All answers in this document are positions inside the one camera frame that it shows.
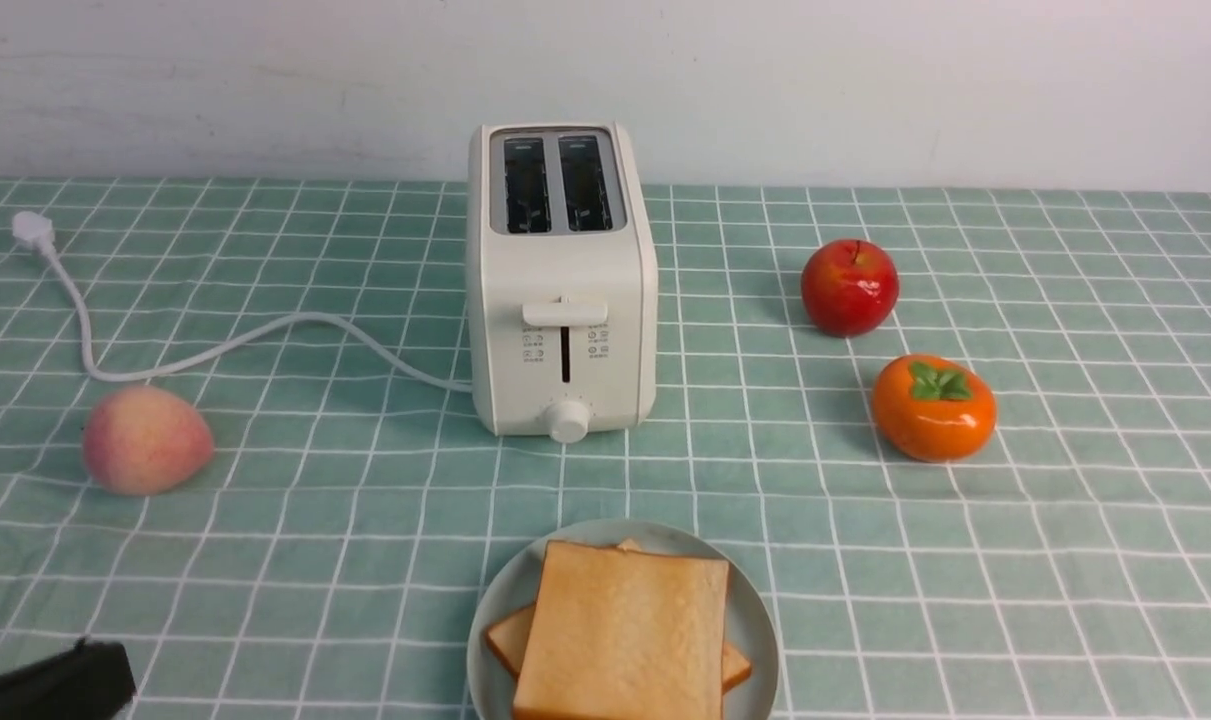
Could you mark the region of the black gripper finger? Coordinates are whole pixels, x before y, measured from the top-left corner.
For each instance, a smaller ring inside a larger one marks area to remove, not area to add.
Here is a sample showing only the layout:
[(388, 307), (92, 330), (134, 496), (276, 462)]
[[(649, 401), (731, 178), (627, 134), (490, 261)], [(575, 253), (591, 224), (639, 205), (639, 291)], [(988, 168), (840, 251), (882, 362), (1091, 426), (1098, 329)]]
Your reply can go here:
[(80, 638), (0, 674), (0, 719), (113, 719), (137, 696), (122, 643)]

